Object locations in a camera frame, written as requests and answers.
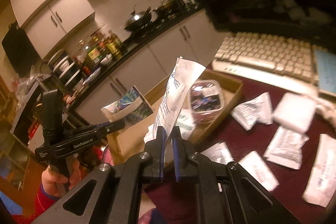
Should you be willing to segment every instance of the red sleeve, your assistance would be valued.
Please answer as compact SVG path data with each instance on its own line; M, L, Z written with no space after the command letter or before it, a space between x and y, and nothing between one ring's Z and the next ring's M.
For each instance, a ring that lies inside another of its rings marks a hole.
M16 223L18 224L30 224L32 223L41 213L45 212L51 207L58 199L48 195L44 190L42 185L40 186L36 198L35 198L35 213L29 217L14 215Z

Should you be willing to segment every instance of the silver screw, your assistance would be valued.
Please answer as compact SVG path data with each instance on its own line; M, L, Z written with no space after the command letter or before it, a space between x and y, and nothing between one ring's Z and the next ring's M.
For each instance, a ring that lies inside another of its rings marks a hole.
M141 152L139 154L139 157L142 158L143 160L148 159L151 156L148 152Z
M229 162L228 165L232 170L237 170L238 169L237 163L234 162L234 161Z
M108 169L110 169L110 165L109 164L101 164L99 165L99 170L100 171L107 171Z
M192 159L196 159L196 158L198 158L198 153L197 153L197 152L194 152L194 153L190 154L189 156L190 156L190 158L192 158Z

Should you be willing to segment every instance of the plastic container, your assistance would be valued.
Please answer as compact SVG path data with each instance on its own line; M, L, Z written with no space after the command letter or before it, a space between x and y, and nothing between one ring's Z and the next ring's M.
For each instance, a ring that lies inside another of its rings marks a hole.
M225 107L221 86L215 80L196 81L188 91L188 105L197 124L214 120Z

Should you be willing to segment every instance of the keyboard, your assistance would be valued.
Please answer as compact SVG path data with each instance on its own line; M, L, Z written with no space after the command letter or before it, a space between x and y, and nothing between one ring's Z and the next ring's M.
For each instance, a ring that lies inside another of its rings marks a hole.
M253 79L295 93L318 95L313 49L325 48L271 34L227 33L213 70Z

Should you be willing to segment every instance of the table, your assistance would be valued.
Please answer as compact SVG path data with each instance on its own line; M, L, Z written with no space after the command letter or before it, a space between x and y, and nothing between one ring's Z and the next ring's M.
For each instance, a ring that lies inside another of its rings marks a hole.
M244 82L242 102L251 100L264 92L269 92L273 109L275 109L282 96L287 92L254 80L234 77ZM250 131L245 131L229 115L211 136L197 147L197 150L203 151L216 142L225 141L235 161L239 161L253 150L256 150L262 156L277 128L278 124L276 123L271 125L256 124ZM310 139L302 148L302 166L299 170L277 165L264 159L280 183L273 191L273 196L291 211L302 224L315 223L326 210L302 199L315 161L321 133L328 133L335 138L335 131L332 126L320 115L315 114L310 129L306 133ZM168 223L173 224L196 223L196 204L193 191L193 188L188 184L177 184L172 181L167 181L161 186L151 185L146 189L147 195L157 206L158 211Z

